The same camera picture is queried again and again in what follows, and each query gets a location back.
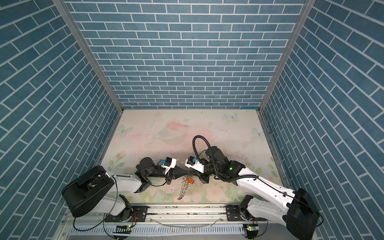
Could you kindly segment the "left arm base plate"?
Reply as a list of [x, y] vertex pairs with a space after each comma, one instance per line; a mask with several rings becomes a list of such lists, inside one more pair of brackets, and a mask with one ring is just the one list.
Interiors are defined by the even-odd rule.
[[147, 213], [148, 213], [148, 206], [132, 206], [131, 208], [124, 209], [120, 214], [117, 216], [109, 215], [105, 222], [106, 223], [141, 223], [145, 222]]

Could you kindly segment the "corner aluminium post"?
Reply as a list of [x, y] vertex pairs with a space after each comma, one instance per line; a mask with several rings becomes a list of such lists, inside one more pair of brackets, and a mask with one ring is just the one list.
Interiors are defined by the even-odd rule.
[[104, 72], [102, 71], [99, 63], [97, 62], [94, 54], [92, 53], [92, 50], [90, 49], [86, 39], [84, 38], [80, 28], [78, 27], [75, 19], [73, 18], [71, 12], [69, 11], [65, 1], [62, 0], [52, 0], [54, 6], [58, 10], [60, 16], [63, 18], [64, 22], [68, 26], [70, 32], [72, 33], [73, 37], [75, 38], [77, 44], [79, 45], [80, 49], [84, 53], [85, 57], [87, 58], [89, 64], [91, 65], [92, 69], [96, 73], [97, 77], [99, 78], [101, 84], [104, 86], [105, 90], [107, 91], [109, 97], [111, 98], [112, 102], [114, 103], [116, 109], [121, 114], [124, 111], [124, 108], [122, 107], [120, 101], [118, 100], [116, 94], [114, 93], [111, 85], [109, 84]]
[[304, 27], [304, 24], [306, 22], [306, 20], [308, 19], [309, 17], [309, 14], [315, 4], [315, 0], [307, 0], [305, 1], [304, 5], [303, 5], [303, 8], [299, 14], [299, 17], [298, 17], [298, 21], [297, 23], [295, 24], [294, 28], [293, 28], [293, 31], [291, 33], [291, 36], [290, 38], [288, 39], [288, 42], [287, 42], [287, 45], [281, 55], [281, 58], [279, 60], [279, 64], [278, 66], [276, 67], [276, 70], [274, 72], [274, 75], [272, 76], [271, 78], [271, 81], [266, 89], [266, 93], [262, 99], [262, 102], [260, 104], [260, 107], [259, 107], [259, 113], [262, 114], [266, 107], [267, 107], [267, 103], [273, 93], [273, 90], [275, 88], [275, 86], [277, 85], [278, 81], [279, 81], [279, 77], [281, 76], [282, 74], [282, 71], [288, 61], [288, 58], [299, 38], [299, 35]]

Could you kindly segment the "left corner aluminium post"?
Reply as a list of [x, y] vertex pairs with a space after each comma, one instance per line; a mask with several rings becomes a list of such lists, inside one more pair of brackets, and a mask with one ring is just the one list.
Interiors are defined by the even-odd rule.
[[99, 78], [101, 84], [104, 86], [105, 90], [107, 91], [109, 97], [111, 98], [112, 102], [114, 103], [116, 109], [121, 114], [124, 111], [124, 108], [122, 107], [120, 101], [118, 100], [116, 94], [114, 93], [111, 85], [109, 84], [104, 72], [102, 71], [99, 63], [97, 62], [94, 54], [92, 53], [92, 50], [90, 49], [86, 39], [84, 38], [80, 28], [78, 27], [75, 19], [73, 18], [71, 12], [69, 11], [65, 1], [62, 0], [52, 0], [54, 6], [58, 10], [60, 16], [63, 18], [64, 22], [68, 26], [70, 32], [72, 33], [73, 37], [75, 38], [77, 44], [79, 45], [80, 49], [84, 53], [85, 57], [87, 58], [89, 64], [91, 65], [92, 69], [96, 73], [97, 77]]

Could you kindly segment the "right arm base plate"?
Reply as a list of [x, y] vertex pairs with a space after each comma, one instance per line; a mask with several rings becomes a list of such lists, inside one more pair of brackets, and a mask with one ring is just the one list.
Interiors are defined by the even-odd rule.
[[255, 218], [250, 214], [247, 214], [245, 210], [241, 210], [238, 204], [226, 205], [226, 217], [228, 222], [266, 222], [267, 219]]

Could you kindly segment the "right corner aluminium post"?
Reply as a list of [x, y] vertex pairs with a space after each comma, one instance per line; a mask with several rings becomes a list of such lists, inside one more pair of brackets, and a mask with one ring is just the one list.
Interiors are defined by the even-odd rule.
[[303, 8], [299, 14], [299, 17], [298, 17], [298, 21], [297, 23], [295, 24], [294, 28], [293, 28], [293, 31], [291, 33], [291, 36], [290, 38], [288, 39], [288, 42], [287, 42], [287, 45], [281, 55], [281, 58], [279, 60], [279, 64], [278, 66], [276, 67], [276, 70], [274, 72], [274, 75], [272, 76], [271, 78], [271, 81], [266, 89], [266, 93], [262, 99], [262, 102], [260, 104], [260, 107], [259, 107], [259, 113], [262, 114], [266, 107], [267, 107], [267, 103], [273, 93], [273, 90], [275, 88], [275, 86], [277, 85], [278, 81], [279, 81], [279, 77], [281, 76], [282, 74], [282, 71], [288, 61], [288, 58], [299, 38], [299, 35], [304, 27], [304, 24], [306, 22], [306, 20], [308, 19], [309, 17], [309, 14], [315, 4], [315, 0], [307, 0], [305, 1], [304, 5], [303, 5]]

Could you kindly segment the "bunch of coloured key tags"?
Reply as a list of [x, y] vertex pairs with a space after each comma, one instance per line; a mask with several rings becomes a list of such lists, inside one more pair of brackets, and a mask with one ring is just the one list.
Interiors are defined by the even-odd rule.
[[189, 185], [189, 184], [193, 185], [195, 182], [190, 175], [184, 176], [183, 181], [187, 185]]

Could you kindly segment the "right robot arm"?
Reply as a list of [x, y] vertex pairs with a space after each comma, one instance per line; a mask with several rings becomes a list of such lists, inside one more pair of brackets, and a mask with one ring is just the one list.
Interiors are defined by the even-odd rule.
[[316, 228], [323, 224], [324, 218], [306, 190], [279, 186], [244, 164], [228, 160], [201, 135], [193, 138], [192, 146], [196, 159], [186, 161], [187, 167], [207, 179], [214, 176], [250, 192], [239, 205], [244, 219], [263, 218], [279, 223], [299, 240], [311, 240]]

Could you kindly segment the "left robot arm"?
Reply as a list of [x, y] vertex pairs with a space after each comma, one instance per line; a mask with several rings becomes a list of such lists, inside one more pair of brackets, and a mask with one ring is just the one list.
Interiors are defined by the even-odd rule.
[[136, 166], [134, 175], [116, 175], [96, 166], [65, 186], [62, 196], [75, 218], [89, 213], [118, 216], [131, 208], [123, 192], [142, 193], [154, 185], [150, 178], [164, 178], [169, 185], [172, 180], [189, 174], [176, 163], [176, 159], [166, 158], [156, 165], [146, 157]]

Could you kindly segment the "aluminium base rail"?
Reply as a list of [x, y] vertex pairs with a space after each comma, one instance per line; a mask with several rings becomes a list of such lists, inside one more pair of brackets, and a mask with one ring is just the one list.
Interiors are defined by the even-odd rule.
[[[304, 219], [304, 214], [309, 213], [308, 207], [292, 203], [287, 204], [288, 210], [286, 212], [280, 210], [278, 207], [269, 202], [259, 201], [258, 199], [251, 199], [248, 203], [238, 204], [241, 210], [245, 210], [247, 214], [255, 218], [264, 218], [274, 223], [283, 226], [290, 226]], [[203, 222], [209, 220], [223, 220], [227, 221], [226, 209], [224, 204], [181, 204], [181, 205], [133, 205], [133, 206], [148, 206], [148, 213], [145, 222], [173, 222], [175, 224]], [[102, 220], [105, 221], [110, 214], [102, 213], [89, 213], [85, 216], [101, 215]], [[121, 225], [134, 225], [136, 223], [115, 223]]]

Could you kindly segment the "large keyring with chain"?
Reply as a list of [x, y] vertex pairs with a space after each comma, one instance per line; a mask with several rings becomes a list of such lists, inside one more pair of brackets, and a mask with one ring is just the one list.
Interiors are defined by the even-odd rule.
[[178, 200], [182, 200], [183, 197], [185, 196], [185, 194], [186, 194], [186, 192], [187, 192], [187, 189], [188, 189], [188, 186], [189, 186], [189, 184], [190, 184], [189, 179], [190, 179], [190, 176], [189, 176], [189, 175], [185, 175], [185, 176], [183, 177], [182, 187], [181, 187], [181, 191], [180, 191]]

